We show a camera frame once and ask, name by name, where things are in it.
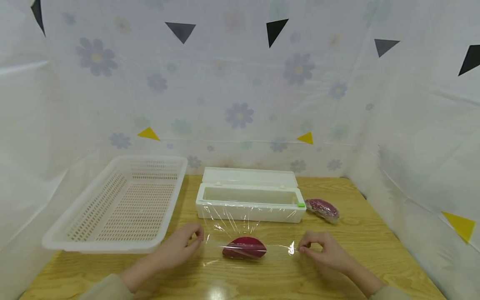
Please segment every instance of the cut purple sweet potato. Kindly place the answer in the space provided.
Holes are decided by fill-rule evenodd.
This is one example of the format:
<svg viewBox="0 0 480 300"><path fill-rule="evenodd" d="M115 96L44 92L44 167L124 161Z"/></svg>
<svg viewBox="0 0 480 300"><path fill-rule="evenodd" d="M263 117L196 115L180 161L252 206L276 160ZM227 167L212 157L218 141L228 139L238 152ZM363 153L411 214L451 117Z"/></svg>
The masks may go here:
<svg viewBox="0 0 480 300"><path fill-rule="evenodd" d="M222 254L228 258L259 259L266 252L267 248L265 245L256 238L241 237L225 246Z"/></svg>
<svg viewBox="0 0 480 300"><path fill-rule="evenodd" d="M324 218L329 223L335 224L340 217L340 213L335 206L322 199L305 200L307 209L317 216Z"/></svg>

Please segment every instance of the finger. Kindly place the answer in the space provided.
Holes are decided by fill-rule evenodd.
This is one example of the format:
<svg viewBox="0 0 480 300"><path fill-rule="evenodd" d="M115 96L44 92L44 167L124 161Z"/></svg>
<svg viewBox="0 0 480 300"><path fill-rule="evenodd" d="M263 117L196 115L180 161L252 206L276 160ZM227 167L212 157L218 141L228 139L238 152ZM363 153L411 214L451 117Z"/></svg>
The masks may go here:
<svg viewBox="0 0 480 300"><path fill-rule="evenodd" d="M303 235L303 238L301 238L299 242L299 248L300 247L307 247L309 248L312 243L319 243L320 245L325 244L325 232L313 232L313 231L307 231Z"/></svg>
<svg viewBox="0 0 480 300"><path fill-rule="evenodd" d="M197 249L200 247L201 244L202 244L202 238L197 237L190 245L185 247L183 251L186 252L188 256L191 256L192 254L195 253L195 251L197 251Z"/></svg>
<svg viewBox="0 0 480 300"><path fill-rule="evenodd" d="M311 259L323 263L324 258L323 255L317 251L314 251L312 249L306 248L306 247L300 247L300 252L305 253L308 257Z"/></svg>
<svg viewBox="0 0 480 300"><path fill-rule="evenodd" d="M192 234L195 234L197 237L204 236L204 229L198 223L189 223L187 225L184 225L181 228L181 231L186 238L190 238Z"/></svg>

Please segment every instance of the white plastic basket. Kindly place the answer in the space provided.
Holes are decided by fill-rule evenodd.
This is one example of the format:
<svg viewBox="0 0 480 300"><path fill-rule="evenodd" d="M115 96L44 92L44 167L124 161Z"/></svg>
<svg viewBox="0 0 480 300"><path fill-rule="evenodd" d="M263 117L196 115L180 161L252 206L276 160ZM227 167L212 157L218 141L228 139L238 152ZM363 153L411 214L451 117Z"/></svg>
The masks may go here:
<svg viewBox="0 0 480 300"><path fill-rule="evenodd" d="M187 159L126 155L113 159L42 239L47 249L145 253L160 243Z"/></svg>

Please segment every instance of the plastic wrap sheet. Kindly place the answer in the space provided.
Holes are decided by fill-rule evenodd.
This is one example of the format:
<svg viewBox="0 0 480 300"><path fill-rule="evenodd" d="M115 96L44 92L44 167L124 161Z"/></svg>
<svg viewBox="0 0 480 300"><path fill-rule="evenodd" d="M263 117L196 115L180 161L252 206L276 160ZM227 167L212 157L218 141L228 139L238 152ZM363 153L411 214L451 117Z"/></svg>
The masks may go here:
<svg viewBox="0 0 480 300"><path fill-rule="evenodd" d="M236 210L246 213L234 219L233 215L239 215ZM249 271L268 271L265 267L277 267L279 261L284 268L295 267L300 230L294 223L258 221L258 216L268 218L276 213L278 210L259 207L203 206L200 217L205 228L205 263ZM285 221L294 215L289 214Z"/></svg>

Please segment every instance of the white plastic box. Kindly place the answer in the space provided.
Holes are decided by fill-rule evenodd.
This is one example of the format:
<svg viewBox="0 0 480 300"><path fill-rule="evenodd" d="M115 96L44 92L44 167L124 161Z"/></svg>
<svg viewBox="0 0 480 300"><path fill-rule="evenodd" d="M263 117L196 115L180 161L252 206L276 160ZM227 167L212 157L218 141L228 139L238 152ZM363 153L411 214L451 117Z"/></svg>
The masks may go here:
<svg viewBox="0 0 480 300"><path fill-rule="evenodd" d="M42 239L47 249L84 253L146 253L165 237L187 159L113 159Z"/></svg>
<svg viewBox="0 0 480 300"><path fill-rule="evenodd" d="M305 202L293 172L205 168L199 218L299 223Z"/></svg>

